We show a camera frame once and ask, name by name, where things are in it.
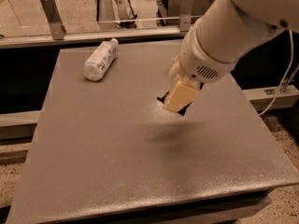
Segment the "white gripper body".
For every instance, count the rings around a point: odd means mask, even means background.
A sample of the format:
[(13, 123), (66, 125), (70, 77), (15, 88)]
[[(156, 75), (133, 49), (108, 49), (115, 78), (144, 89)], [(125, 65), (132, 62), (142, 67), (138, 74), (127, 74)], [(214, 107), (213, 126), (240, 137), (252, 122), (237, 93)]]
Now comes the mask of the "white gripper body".
[(213, 83), (231, 72), (236, 63), (223, 63), (211, 58), (197, 38), (196, 24), (185, 35), (178, 55), (183, 74), (202, 83)]

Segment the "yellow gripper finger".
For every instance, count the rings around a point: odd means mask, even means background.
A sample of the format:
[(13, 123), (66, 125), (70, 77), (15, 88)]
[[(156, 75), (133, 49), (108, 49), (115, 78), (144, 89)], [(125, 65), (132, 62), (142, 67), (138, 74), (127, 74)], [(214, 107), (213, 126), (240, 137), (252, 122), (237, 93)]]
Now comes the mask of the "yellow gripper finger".
[(173, 83), (176, 83), (183, 77), (183, 73), (179, 66), (179, 56), (178, 55), (176, 57), (172, 58), (172, 66), (168, 72), (168, 77)]
[(164, 101), (164, 109), (173, 113), (184, 113), (199, 95), (201, 89), (182, 79), (173, 83)]

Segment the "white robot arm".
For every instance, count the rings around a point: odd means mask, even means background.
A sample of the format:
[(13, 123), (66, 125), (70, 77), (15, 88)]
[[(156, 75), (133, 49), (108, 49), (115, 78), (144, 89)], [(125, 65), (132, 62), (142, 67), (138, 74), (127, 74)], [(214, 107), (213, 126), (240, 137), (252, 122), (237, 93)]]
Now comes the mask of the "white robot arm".
[(183, 114), (206, 83), (284, 31), (299, 31), (299, 0), (215, 0), (185, 35), (169, 71), (164, 109)]

